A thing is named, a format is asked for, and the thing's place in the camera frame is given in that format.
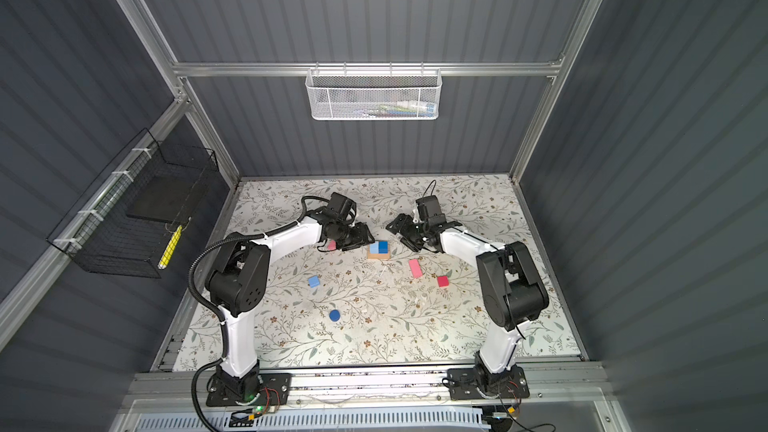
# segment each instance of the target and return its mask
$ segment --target floral table surface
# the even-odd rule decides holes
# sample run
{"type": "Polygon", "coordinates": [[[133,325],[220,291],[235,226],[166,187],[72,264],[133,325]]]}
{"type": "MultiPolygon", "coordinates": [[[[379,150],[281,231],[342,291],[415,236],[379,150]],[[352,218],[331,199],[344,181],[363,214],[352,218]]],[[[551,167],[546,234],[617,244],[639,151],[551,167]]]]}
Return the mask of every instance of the floral table surface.
{"type": "MultiPolygon", "coordinates": [[[[384,229],[400,212],[412,213],[431,180],[442,210],[476,234],[510,243],[524,241],[550,293],[550,305],[525,332],[519,357],[578,355],[560,298],[504,175],[248,182],[228,232],[253,234],[282,225],[300,211],[305,195],[339,192],[358,204],[377,240],[389,242],[388,261],[366,250],[322,253],[305,247],[270,268],[264,300],[256,307],[255,344],[262,367],[398,363],[464,359],[485,340],[490,318],[483,310],[477,273],[447,254],[415,254],[384,229]],[[424,275],[414,279],[408,260],[424,275]],[[316,275],[320,286],[310,288],[316,275]],[[447,275],[450,285],[437,286],[447,275]],[[341,319],[332,322],[337,309],[341,319]]],[[[174,370],[195,370],[215,360],[221,335],[214,315],[197,305],[174,370]]]]}

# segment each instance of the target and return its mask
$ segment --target black wire basket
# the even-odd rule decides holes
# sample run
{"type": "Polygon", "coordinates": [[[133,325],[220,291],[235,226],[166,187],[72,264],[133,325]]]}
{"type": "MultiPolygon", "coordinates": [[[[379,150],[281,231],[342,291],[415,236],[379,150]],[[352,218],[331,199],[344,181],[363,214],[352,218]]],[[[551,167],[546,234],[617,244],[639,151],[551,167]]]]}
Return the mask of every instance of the black wire basket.
{"type": "Polygon", "coordinates": [[[210,149],[152,141],[74,214],[77,226],[62,234],[60,223],[48,243],[86,272],[159,278],[218,170],[210,149]]]}

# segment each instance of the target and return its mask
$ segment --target white mesh basket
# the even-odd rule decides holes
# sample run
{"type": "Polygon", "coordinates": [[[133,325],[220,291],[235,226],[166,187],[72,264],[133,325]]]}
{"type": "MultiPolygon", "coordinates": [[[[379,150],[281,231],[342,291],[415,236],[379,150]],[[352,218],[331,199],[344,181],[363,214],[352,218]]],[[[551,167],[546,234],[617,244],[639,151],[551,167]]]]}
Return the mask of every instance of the white mesh basket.
{"type": "Polygon", "coordinates": [[[317,120],[434,120],[440,71],[413,75],[306,74],[312,118],[317,120]]]}

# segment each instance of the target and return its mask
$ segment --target metal rail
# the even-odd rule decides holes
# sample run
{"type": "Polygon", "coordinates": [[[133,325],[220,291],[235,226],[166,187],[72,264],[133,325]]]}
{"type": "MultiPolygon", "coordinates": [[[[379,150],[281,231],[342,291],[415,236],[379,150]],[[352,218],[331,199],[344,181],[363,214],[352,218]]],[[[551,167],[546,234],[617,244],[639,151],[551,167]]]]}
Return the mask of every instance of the metal rail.
{"type": "MultiPolygon", "coordinates": [[[[497,404],[498,399],[451,402],[441,379],[455,364],[360,366],[341,368],[263,369],[262,373],[293,375],[288,408],[390,407],[393,405],[497,404]]],[[[531,391],[527,402],[614,400],[614,392],[600,362],[528,362],[523,365],[531,391]]],[[[200,396],[213,372],[200,376],[200,396]]],[[[171,412],[191,409],[193,372],[136,374],[120,413],[171,412]]]]}
{"type": "Polygon", "coordinates": [[[430,73],[443,76],[546,76],[560,73],[559,62],[497,63],[262,63],[262,62],[176,62],[173,72],[182,77],[303,77],[317,68],[325,75],[402,75],[430,73]]]}

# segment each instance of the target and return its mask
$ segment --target yellow handle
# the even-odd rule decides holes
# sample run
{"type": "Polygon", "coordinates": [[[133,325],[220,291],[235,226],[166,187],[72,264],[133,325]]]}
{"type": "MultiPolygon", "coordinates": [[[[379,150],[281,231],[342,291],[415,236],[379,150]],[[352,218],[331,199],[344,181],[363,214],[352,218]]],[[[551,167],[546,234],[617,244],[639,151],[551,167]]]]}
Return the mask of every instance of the yellow handle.
{"type": "Polygon", "coordinates": [[[158,264],[158,269],[162,270],[168,266],[168,262],[170,262],[170,258],[174,255],[174,250],[176,250],[176,245],[179,243],[179,238],[181,238],[181,230],[181,226],[178,226],[176,227],[176,232],[171,235],[168,246],[165,248],[163,257],[158,264]]]}

